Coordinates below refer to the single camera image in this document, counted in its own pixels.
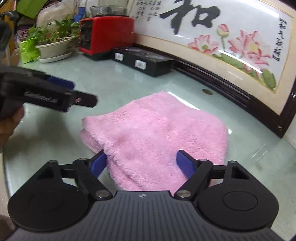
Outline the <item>person left hand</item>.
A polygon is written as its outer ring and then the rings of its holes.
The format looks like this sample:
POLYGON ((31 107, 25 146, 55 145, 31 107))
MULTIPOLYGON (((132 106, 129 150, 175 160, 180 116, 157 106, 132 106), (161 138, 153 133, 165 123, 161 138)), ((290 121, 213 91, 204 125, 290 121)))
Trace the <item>person left hand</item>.
POLYGON ((24 107, 21 106, 10 118, 1 120, 0 126, 0 146, 1 148, 13 135, 16 127, 25 115, 24 107))

